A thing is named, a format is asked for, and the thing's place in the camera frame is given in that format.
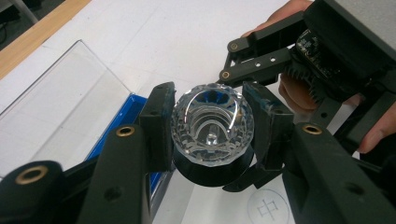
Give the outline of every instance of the clear acrylic sheet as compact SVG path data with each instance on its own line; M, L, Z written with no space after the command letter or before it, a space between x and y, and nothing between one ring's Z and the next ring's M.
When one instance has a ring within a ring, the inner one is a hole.
M29 161L84 161L130 91L76 42L0 114L0 176Z

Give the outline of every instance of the hand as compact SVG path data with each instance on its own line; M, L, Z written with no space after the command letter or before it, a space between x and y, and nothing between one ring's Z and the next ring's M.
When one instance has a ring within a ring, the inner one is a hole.
M242 36L247 36L254 31L261 30L296 12L306 10L311 3L311 1L307 0L290 0L285 6L272 14L268 21L260 24L258 27ZM317 105L309 95L307 84L301 80L282 74L280 76L279 93L285 98L291 109L297 113L308 114L317 108ZM396 133L396 103L390 107L375 126L364 136L357 150L360 153L367 153L371 151L381 139L393 133Z

